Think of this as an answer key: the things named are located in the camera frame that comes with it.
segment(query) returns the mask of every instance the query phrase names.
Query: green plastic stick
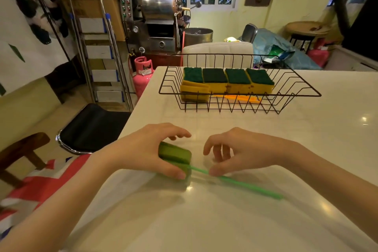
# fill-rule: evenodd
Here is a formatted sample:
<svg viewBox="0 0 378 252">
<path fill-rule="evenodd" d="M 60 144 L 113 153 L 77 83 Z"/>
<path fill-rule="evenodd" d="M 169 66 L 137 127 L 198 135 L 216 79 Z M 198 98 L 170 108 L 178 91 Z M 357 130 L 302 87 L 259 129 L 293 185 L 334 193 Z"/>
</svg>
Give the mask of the green plastic stick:
<svg viewBox="0 0 378 252">
<path fill-rule="evenodd" d="M 203 169 L 199 169 L 197 167 L 193 167 L 193 166 L 190 166 L 190 168 L 192 170 L 195 170 L 195 171 L 198 171 L 198 172 L 201 172 L 201 173 L 205 173 L 205 174 L 209 174 L 209 172 L 207 170 L 203 170 Z M 266 190 L 266 189 L 263 189 L 261 187 L 258 187 L 256 185 L 253 185 L 253 184 L 249 184 L 249 183 L 243 183 L 241 181 L 236 181 L 232 178 L 229 178 L 227 176 L 220 176 L 219 177 L 221 180 L 223 181 L 226 181 L 228 183 L 233 183 L 233 184 L 236 184 L 238 186 L 241 186 L 241 187 L 244 187 L 244 188 L 247 188 L 249 190 L 252 190 L 254 192 L 257 192 L 257 193 L 260 193 L 262 195 L 266 195 L 266 196 L 269 196 L 269 197 L 272 197 L 272 198 L 275 198 L 275 199 L 282 199 L 283 198 L 283 195 L 281 194 L 278 194 L 276 192 L 271 192 L 269 190 Z"/>
</svg>

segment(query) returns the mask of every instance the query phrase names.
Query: forearm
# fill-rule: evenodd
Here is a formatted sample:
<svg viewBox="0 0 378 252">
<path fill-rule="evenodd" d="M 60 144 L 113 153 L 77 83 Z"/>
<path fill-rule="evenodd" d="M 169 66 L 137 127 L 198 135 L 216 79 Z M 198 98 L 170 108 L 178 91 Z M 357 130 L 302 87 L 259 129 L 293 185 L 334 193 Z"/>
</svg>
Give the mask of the forearm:
<svg viewBox="0 0 378 252">
<path fill-rule="evenodd" d="M 99 155 L 46 200 L 0 242 L 0 251 L 39 252 L 62 248 L 102 184 L 112 174 Z"/>
<path fill-rule="evenodd" d="M 304 147 L 283 166 L 300 177 L 378 243 L 378 187 Z"/>
</svg>

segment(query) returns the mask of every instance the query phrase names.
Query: finger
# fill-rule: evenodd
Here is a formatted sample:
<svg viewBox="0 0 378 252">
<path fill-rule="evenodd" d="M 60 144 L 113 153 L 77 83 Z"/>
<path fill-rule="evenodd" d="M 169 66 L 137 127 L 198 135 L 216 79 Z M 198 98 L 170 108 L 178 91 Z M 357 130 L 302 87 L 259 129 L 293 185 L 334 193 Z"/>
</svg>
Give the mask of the finger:
<svg viewBox="0 0 378 252">
<path fill-rule="evenodd" d="M 156 159 L 154 171 L 157 173 L 164 174 L 165 176 L 170 177 L 170 178 L 176 178 L 176 179 L 186 178 L 186 174 L 177 166 L 174 166 L 173 164 L 170 164 L 169 162 L 166 162 L 159 158 Z"/>
<path fill-rule="evenodd" d="M 228 145 L 222 145 L 223 160 L 228 160 L 231 158 L 230 147 Z"/>
<path fill-rule="evenodd" d="M 179 126 L 175 126 L 171 123 L 165 123 L 163 125 L 163 129 L 162 129 L 162 134 L 161 136 L 163 137 L 163 139 L 167 138 L 167 137 L 173 137 L 173 136 L 179 136 L 179 137 L 191 137 L 191 133 L 189 131 L 187 131 L 186 129 L 184 128 L 181 128 Z"/>
<path fill-rule="evenodd" d="M 203 147 L 203 154 L 206 156 L 210 153 L 211 148 L 214 145 L 221 145 L 221 144 L 228 144 L 227 137 L 225 133 L 223 134 L 214 134 L 209 136 L 209 138 L 206 140 L 206 143 Z"/>
<path fill-rule="evenodd" d="M 243 169 L 244 166 L 241 159 L 238 156 L 234 156 L 228 160 L 213 165 L 209 170 L 209 174 L 211 176 L 221 176 L 229 172 L 239 171 Z"/>
<path fill-rule="evenodd" d="M 213 153 L 214 153 L 214 158 L 215 158 L 216 162 L 223 161 L 221 149 L 222 149 L 222 145 L 214 145 L 213 146 Z"/>
</svg>

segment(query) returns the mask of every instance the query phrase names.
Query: wire basket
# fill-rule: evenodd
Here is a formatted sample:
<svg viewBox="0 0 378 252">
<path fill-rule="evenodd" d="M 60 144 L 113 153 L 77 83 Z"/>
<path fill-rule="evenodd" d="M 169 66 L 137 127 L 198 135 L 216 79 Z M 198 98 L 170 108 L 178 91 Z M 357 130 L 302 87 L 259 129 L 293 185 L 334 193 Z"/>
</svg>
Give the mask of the wire basket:
<svg viewBox="0 0 378 252">
<path fill-rule="evenodd" d="M 313 86 L 284 62 L 280 63 L 279 69 L 264 68 L 263 57 L 272 58 L 272 56 L 249 54 L 182 54 L 179 56 L 182 56 L 184 67 L 266 70 L 274 82 L 271 94 L 181 93 L 180 85 L 183 81 L 184 67 L 168 66 L 159 88 L 159 94 L 175 96 L 179 108 L 185 111 L 218 110 L 221 112 L 229 110 L 233 112 L 236 110 L 243 113 L 245 111 L 254 113 L 264 111 L 265 113 L 276 112 L 279 114 L 295 97 L 321 97 L 321 94 Z M 196 100 L 185 101 L 185 98 L 182 98 L 184 95 L 196 96 Z M 209 100 L 207 102 L 199 101 L 198 97 L 201 95 L 209 95 Z"/>
</svg>

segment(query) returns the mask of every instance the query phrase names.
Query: white table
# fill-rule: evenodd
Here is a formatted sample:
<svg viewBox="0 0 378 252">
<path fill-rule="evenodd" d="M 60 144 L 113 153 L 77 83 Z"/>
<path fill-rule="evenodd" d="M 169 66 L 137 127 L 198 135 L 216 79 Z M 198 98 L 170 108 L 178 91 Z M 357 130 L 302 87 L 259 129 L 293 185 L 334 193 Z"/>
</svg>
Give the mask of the white table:
<svg viewBox="0 0 378 252">
<path fill-rule="evenodd" d="M 209 135 L 241 128 L 295 140 L 378 185 L 378 74 L 299 71 L 323 96 L 296 98 L 280 115 L 252 111 L 183 111 L 159 95 L 159 67 L 121 137 L 148 123 L 171 122 L 192 133 L 175 144 L 192 164 L 209 168 Z M 243 171 L 235 179 L 280 192 L 277 201 L 192 172 L 186 188 L 155 176 L 69 241 L 72 251 L 377 251 L 328 201 L 281 167 Z"/>
</svg>

